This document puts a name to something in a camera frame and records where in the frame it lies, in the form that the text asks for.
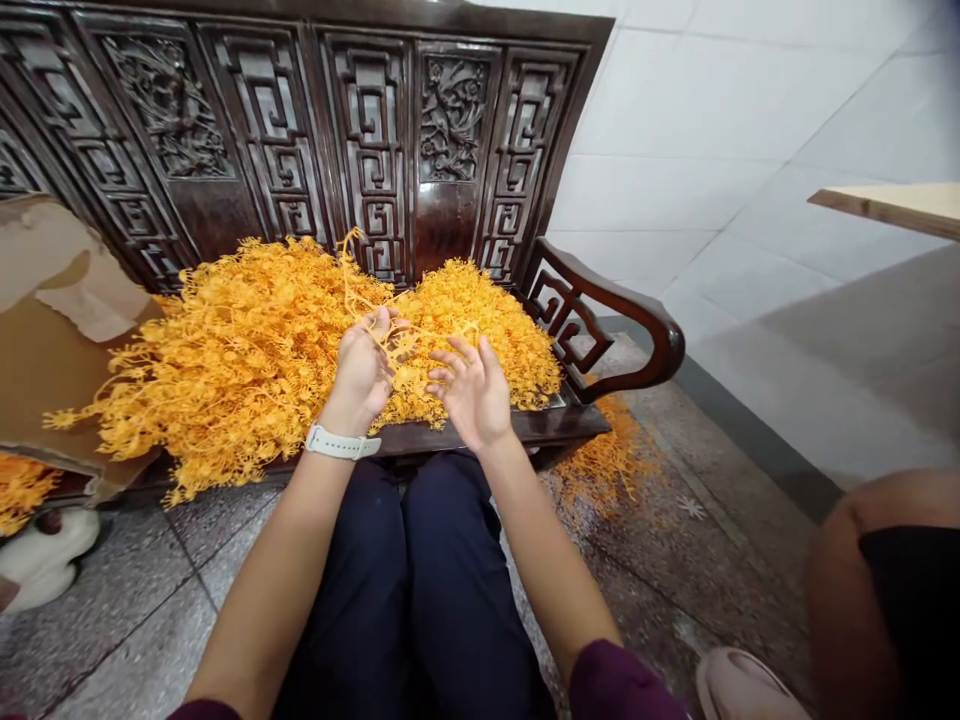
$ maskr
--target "forearm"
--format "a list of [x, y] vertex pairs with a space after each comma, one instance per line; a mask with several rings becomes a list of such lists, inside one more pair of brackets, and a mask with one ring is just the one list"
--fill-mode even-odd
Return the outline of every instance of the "forearm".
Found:
[[594, 640], [622, 645], [607, 604], [514, 435], [479, 454], [534, 615], [564, 681]]
[[304, 453], [214, 625], [187, 700], [267, 718], [320, 587], [354, 463]]

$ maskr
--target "pink slipper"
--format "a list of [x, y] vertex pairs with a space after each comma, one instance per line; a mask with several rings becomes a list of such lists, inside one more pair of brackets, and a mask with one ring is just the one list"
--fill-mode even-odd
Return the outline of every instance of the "pink slipper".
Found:
[[697, 694], [707, 720], [810, 720], [770, 668], [736, 648], [714, 648], [703, 656]]

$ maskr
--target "person's left hand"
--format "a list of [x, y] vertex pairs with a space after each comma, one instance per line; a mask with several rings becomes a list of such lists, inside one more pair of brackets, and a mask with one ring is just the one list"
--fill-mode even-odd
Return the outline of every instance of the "person's left hand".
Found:
[[[352, 437], [366, 435], [383, 411], [390, 397], [393, 372], [387, 364], [386, 353], [374, 338], [383, 341], [387, 337], [391, 318], [395, 318], [397, 312], [396, 308], [381, 305], [344, 333], [340, 340], [337, 377], [318, 418], [328, 432]], [[406, 320], [396, 321], [397, 326], [407, 324]]]

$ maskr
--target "cardboard box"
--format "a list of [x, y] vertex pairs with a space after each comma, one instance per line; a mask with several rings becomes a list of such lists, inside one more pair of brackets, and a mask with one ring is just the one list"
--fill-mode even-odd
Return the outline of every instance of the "cardboard box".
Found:
[[111, 373], [108, 349], [162, 311], [56, 199], [0, 202], [0, 449], [89, 475], [91, 503], [122, 491], [159, 455], [98, 453], [99, 425], [44, 430], [44, 412], [88, 405]]

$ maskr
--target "wooden armrest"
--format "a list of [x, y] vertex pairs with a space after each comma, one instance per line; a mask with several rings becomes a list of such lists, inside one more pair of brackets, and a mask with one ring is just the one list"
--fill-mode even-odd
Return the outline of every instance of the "wooden armrest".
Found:
[[[566, 284], [541, 268], [543, 262]], [[537, 298], [545, 287], [553, 290], [559, 299], [553, 297], [546, 305], [541, 304]], [[521, 293], [527, 303], [527, 311], [556, 339], [557, 357], [568, 370], [570, 384], [580, 402], [592, 403], [618, 390], [639, 390], [659, 385], [672, 378], [683, 362], [683, 331], [658, 300], [610, 282], [570, 253], [551, 245], [544, 237], [537, 238], [534, 243]], [[606, 377], [589, 384], [576, 376], [587, 373], [613, 345], [613, 339], [600, 328], [596, 315], [580, 299], [581, 295], [603, 303], [647, 329], [653, 338], [653, 355], [646, 365], [634, 372]], [[570, 340], [583, 329], [575, 320], [567, 322], [572, 311], [580, 317], [595, 341], [594, 347], [582, 357], [570, 347]], [[577, 373], [569, 372], [571, 368], [576, 369]]]

